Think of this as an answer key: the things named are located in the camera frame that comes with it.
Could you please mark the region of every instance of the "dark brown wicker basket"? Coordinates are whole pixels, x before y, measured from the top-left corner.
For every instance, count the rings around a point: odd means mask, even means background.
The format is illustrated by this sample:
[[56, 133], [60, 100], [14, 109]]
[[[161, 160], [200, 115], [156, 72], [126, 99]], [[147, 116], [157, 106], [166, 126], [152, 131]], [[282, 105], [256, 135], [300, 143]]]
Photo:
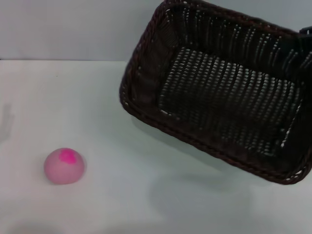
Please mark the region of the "dark brown wicker basket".
[[306, 35], [199, 0], [165, 0], [120, 87], [143, 122], [245, 171], [294, 184], [311, 170]]

